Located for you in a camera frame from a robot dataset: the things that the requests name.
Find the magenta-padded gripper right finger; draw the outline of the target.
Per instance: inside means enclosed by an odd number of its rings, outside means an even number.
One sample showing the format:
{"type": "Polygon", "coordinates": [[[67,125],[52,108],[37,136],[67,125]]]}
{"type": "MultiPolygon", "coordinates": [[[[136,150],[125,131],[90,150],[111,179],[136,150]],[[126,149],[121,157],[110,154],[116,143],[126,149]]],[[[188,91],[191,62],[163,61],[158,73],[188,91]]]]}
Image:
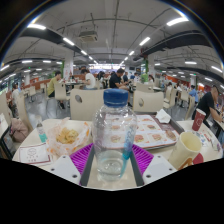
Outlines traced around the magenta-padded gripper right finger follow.
{"type": "Polygon", "coordinates": [[[162,155],[153,155],[137,145],[132,147],[130,160],[138,187],[176,172],[176,169],[162,155]]]}

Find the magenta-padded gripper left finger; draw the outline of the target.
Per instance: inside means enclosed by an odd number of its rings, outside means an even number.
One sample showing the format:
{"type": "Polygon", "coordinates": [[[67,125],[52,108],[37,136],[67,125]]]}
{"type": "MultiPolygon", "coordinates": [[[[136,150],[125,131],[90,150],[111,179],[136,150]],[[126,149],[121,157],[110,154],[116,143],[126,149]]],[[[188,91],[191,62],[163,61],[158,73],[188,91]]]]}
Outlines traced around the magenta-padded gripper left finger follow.
{"type": "Polygon", "coordinates": [[[72,183],[86,187],[94,157],[93,144],[86,145],[70,156],[61,156],[49,168],[49,172],[72,183]]]}

